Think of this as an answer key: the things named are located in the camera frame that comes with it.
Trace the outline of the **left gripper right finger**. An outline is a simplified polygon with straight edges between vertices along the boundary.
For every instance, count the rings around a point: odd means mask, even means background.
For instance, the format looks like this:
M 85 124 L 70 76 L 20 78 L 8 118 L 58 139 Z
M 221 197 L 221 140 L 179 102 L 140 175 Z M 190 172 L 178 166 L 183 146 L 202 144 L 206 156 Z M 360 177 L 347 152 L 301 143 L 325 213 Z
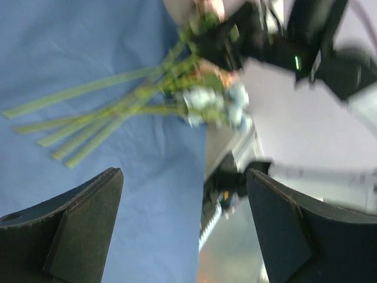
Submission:
M 328 205 L 257 170 L 247 192 L 270 282 L 376 282 L 376 216 Z

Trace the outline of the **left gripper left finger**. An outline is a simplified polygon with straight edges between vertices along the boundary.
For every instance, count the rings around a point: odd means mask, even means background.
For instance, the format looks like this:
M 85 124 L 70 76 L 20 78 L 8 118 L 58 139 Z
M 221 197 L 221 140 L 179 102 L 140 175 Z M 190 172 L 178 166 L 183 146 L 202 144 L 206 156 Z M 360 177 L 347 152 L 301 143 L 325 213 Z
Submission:
M 1 218 L 1 282 L 101 282 L 123 190 L 109 168 Z

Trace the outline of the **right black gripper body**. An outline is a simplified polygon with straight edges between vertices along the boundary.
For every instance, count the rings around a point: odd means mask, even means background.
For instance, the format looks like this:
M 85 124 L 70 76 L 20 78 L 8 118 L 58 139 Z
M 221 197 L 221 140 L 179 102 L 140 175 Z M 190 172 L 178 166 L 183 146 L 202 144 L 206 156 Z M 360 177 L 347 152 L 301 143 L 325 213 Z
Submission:
M 270 1 L 245 2 L 225 21 L 194 36 L 197 54 L 226 71 L 248 58 L 290 70 L 290 49 Z

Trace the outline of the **blue wrapping paper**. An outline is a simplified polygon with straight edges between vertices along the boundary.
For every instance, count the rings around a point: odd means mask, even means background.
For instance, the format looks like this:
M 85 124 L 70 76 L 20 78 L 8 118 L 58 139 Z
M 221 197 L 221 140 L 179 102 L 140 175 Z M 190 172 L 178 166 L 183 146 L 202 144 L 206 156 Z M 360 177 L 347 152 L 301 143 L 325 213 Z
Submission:
M 206 130 L 130 109 L 124 76 L 177 40 L 162 1 L 1 2 L 1 214 L 121 169 L 104 282 L 196 280 Z

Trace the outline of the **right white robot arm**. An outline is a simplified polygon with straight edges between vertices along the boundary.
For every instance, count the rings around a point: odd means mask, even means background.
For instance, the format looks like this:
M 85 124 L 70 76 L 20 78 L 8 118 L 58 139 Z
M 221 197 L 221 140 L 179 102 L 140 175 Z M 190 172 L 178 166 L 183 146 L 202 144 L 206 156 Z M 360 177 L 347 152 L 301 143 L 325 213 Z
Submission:
M 260 91 L 255 112 L 262 170 L 331 205 L 376 213 L 376 50 L 343 24 L 355 1 L 288 1 L 268 29 L 270 5 L 247 1 L 195 36 L 199 53 L 226 71 L 247 69 Z

